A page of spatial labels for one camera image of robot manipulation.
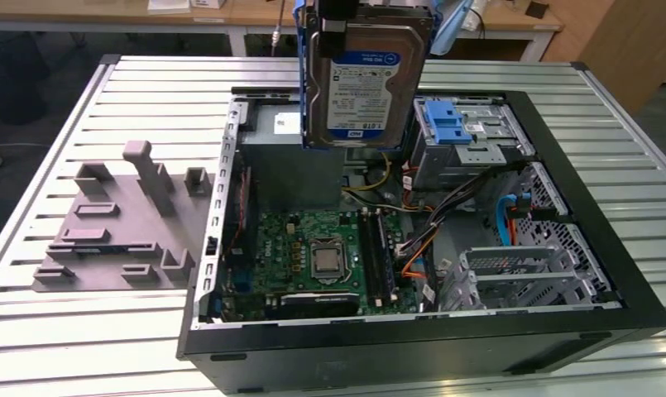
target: black case frame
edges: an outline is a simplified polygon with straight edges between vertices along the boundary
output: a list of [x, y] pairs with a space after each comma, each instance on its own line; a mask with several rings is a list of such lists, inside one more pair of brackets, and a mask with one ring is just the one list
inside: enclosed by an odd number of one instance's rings
[[666, 309], [527, 94], [433, 90], [419, 95], [504, 98], [623, 308], [190, 330], [190, 280], [176, 356], [193, 362], [224, 393], [548, 372], [617, 342], [643, 339], [666, 329]]

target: slotted metal table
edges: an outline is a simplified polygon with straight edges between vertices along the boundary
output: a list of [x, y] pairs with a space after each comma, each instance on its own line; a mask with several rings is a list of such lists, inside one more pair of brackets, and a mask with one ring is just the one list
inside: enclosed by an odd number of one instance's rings
[[[666, 306], [666, 158], [588, 71], [568, 64], [428, 61], [421, 88], [525, 91]], [[297, 86], [297, 61], [105, 56], [0, 235], [0, 395], [217, 395], [174, 358], [184, 290], [45, 293], [32, 274], [80, 162], [133, 174], [148, 140], [170, 173], [216, 171], [233, 86]], [[666, 395], [666, 332], [544, 375], [379, 385], [307, 395]]]

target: hard drive label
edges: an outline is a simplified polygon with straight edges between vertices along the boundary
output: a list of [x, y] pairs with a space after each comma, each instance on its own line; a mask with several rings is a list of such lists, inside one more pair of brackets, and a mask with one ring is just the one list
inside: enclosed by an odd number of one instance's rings
[[348, 51], [329, 62], [327, 128], [336, 138], [369, 139], [383, 133], [392, 98], [387, 81], [399, 61], [395, 52]]

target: hard drive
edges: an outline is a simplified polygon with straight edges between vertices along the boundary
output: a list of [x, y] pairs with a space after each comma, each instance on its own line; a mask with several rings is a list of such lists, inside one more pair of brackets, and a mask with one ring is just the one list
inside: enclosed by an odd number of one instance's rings
[[309, 148], [399, 146], [419, 84], [432, 15], [424, 7], [359, 8], [344, 52], [320, 56], [319, 18], [305, 13], [305, 122]]

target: desk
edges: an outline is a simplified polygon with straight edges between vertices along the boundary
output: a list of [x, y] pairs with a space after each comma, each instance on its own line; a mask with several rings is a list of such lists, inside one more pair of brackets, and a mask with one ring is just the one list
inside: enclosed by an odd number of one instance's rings
[[[279, 1], [226, 0], [218, 10], [192, 8], [185, 14], [149, 15], [148, 0], [0, 0], [0, 31], [221, 33], [229, 38], [232, 55], [246, 56], [244, 35], [272, 33]], [[295, 34], [291, 8], [287, 0], [283, 34]], [[539, 20], [501, 4], [487, 7], [483, 19], [487, 39], [528, 41], [521, 61], [540, 60], [563, 27], [551, 12]], [[461, 31], [459, 37], [476, 38], [476, 32]]]
[[[174, 358], [184, 290], [37, 294], [29, 286], [77, 193], [80, 162], [133, 174], [114, 160], [125, 141], [145, 139], [168, 172], [202, 166], [216, 174], [233, 85], [296, 87], [297, 62], [121, 57], [98, 66], [0, 234], [0, 395], [218, 395]], [[592, 76], [568, 64], [431, 60], [420, 87], [528, 93], [666, 307], [666, 159]], [[551, 374], [312, 393], [664, 396], [666, 331]]]

